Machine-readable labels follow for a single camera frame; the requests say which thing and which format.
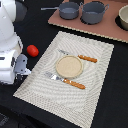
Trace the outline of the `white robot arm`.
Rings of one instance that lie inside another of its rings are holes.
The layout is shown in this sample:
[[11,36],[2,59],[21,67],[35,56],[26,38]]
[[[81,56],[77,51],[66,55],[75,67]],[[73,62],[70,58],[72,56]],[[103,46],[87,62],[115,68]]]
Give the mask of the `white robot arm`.
[[29,75],[23,43],[14,31],[14,22],[26,15],[25,0],[0,0],[0,83],[13,84],[19,76]]

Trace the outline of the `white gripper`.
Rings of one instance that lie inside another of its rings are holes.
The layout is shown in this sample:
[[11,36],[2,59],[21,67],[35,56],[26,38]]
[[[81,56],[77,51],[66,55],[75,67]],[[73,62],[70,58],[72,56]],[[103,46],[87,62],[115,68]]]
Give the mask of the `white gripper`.
[[22,47],[17,44],[13,49],[0,52],[0,82],[13,84],[19,75],[29,75],[27,57],[22,54]]

